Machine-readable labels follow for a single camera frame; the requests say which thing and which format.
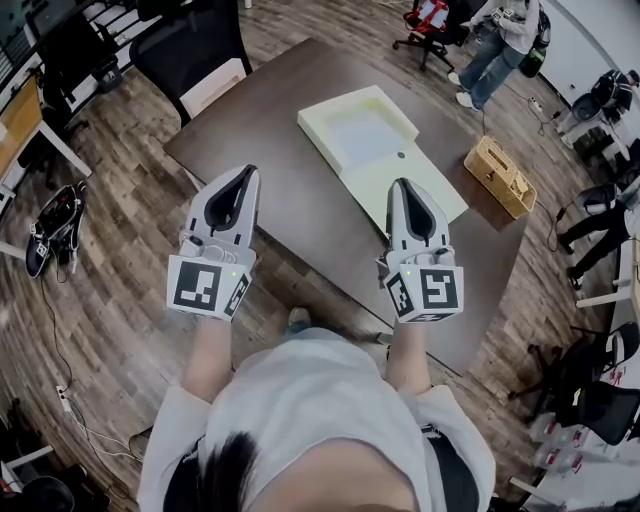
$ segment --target wooden floor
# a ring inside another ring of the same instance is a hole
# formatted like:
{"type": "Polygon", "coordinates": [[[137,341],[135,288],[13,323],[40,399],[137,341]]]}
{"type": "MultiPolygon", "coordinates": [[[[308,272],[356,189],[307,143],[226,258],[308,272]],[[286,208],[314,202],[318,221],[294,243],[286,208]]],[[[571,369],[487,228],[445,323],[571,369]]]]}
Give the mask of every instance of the wooden floor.
{"type": "MultiPolygon", "coordinates": [[[[391,49],[393,39],[406,36],[401,20],[405,6],[369,0],[256,0],[250,11],[240,10],[254,67],[306,37],[315,37],[353,52],[425,102],[437,105],[469,133],[482,135],[482,115],[454,103],[455,89],[446,81],[444,65],[432,60],[427,72],[421,73],[417,53],[391,49]]],[[[469,56],[456,48],[451,60],[460,67],[469,56]]],[[[549,116],[560,102],[544,83],[515,73],[508,85],[516,92],[503,87],[486,107],[487,132],[502,141],[528,171],[540,202],[555,215],[560,205],[569,203],[592,181],[555,136],[553,125],[545,127],[544,137],[536,133],[539,123],[519,95],[535,96],[549,116]]],[[[178,381],[190,348],[194,321],[167,311],[164,293],[167,258],[178,248],[178,231],[194,189],[162,151],[179,129],[178,116],[135,69],[126,73],[118,89],[96,98],[79,117],[90,126],[71,145],[94,170],[88,181],[80,262],[65,284],[56,282],[55,269],[50,268],[44,290],[55,310],[60,351],[73,368],[70,396],[89,428],[126,442],[153,423],[164,392],[178,381]]],[[[58,184],[78,179],[66,162],[59,162],[58,184]]],[[[0,227],[0,236],[24,245],[29,223],[49,195],[42,175],[29,176],[0,227]]],[[[570,210],[561,228],[578,218],[570,210]]],[[[504,496],[518,496],[507,483],[511,476],[531,481],[536,474],[529,462],[535,447],[522,423],[527,404],[507,401],[510,390],[531,384],[539,375],[527,346],[566,347],[574,339],[570,324],[597,328],[606,316],[604,309],[575,308],[576,295],[564,278],[569,260],[547,249],[549,229],[547,213],[536,207],[500,312],[468,374],[458,377],[433,365],[434,381],[451,386],[493,448],[497,490],[504,496]]],[[[255,281],[234,322],[236,363],[273,346],[289,308],[298,304],[307,305],[323,325],[352,339],[370,339],[380,328],[375,318],[264,234],[256,235],[254,246],[260,257],[255,281]]],[[[612,266],[613,258],[602,262],[588,276],[587,289],[606,289],[612,266]]],[[[20,261],[0,256],[0,283],[3,414],[12,398],[21,398],[31,421],[61,461],[81,462],[101,485],[109,487],[112,476],[63,413],[56,396],[55,385],[64,383],[68,375],[56,354],[40,281],[30,280],[20,261]]],[[[382,359],[380,347],[368,345],[367,349],[382,359]]],[[[120,451],[108,441],[94,442],[102,449],[120,451]]],[[[102,459],[135,495],[140,465],[123,457],[102,459]]],[[[136,509],[130,500],[115,497],[118,491],[114,491],[109,491],[114,510],[136,509]]]]}

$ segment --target black hair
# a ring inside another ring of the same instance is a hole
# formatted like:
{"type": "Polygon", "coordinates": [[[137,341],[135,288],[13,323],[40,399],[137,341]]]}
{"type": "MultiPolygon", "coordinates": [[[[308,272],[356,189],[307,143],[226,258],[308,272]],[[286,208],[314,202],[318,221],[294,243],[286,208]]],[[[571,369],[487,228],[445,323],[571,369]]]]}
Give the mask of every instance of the black hair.
{"type": "Polygon", "coordinates": [[[638,76],[638,72],[635,69],[629,71],[629,76],[633,78],[633,81],[637,84],[640,84],[640,76],[638,76]]]}
{"type": "Polygon", "coordinates": [[[241,512],[258,448],[246,432],[227,437],[215,448],[204,474],[198,443],[178,464],[164,499],[164,512],[241,512]]]}

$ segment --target standing person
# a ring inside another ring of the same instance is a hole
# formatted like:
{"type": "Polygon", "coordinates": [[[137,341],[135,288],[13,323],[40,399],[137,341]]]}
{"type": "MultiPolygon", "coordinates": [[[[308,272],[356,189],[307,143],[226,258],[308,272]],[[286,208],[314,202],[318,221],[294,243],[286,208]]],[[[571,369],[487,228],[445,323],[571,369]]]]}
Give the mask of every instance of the standing person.
{"type": "Polygon", "coordinates": [[[561,136],[561,140],[569,149],[573,149],[573,144],[592,128],[601,123],[617,122],[620,117],[629,111],[633,101],[633,87],[638,87],[640,76],[635,70],[629,71],[626,75],[620,71],[611,70],[602,75],[596,84],[587,93],[593,100],[595,107],[600,108],[600,114],[581,121],[574,114],[574,106],[585,96],[581,96],[571,107],[564,119],[560,122],[556,131],[561,136]]]}
{"type": "Polygon", "coordinates": [[[616,199],[611,210],[592,215],[558,236],[558,244],[573,254],[574,242],[594,231],[607,231],[604,237],[575,266],[567,269],[567,277],[575,290],[582,288],[584,274],[629,238],[640,233],[640,176],[616,199]]]}
{"type": "Polygon", "coordinates": [[[231,324],[201,319],[158,413],[141,512],[486,512],[495,461],[421,323],[396,324],[386,377],[296,308],[282,343],[231,370],[231,324]]]}
{"type": "Polygon", "coordinates": [[[500,18],[499,27],[487,37],[471,63],[458,75],[449,73],[451,83],[465,92],[456,94],[463,107],[482,110],[485,103],[527,56],[538,35],[539,0],[488,0],[480,10],[464,23],[473,27],[495,9],[511,9],[511,19],[500,18]]]}

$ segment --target person in black pants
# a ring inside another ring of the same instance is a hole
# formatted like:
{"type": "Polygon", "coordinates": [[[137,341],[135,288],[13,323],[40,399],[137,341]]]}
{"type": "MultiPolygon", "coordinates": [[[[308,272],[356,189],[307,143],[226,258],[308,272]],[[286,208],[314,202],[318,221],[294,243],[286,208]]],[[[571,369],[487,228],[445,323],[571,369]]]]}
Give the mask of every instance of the person in black pants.
{"type": "Polygon", "coordinates": [[[607,231],[602,240],[582,258],[574,267],[567,269],[567,276],[574,289],[582,288],[582,280],[585,272],[590,270],[598,261],[604,258],[614,249],[620,247],[623,242],[629,240],[625,224],[625,212],[628,211],[621,202],[616,202],[614,208],[605,212],[587,217],[578,222],[566,233],[558,236],[558,244],[569,254],[573,254],[573,242],[587,236],[594,231],[607,231]]]}

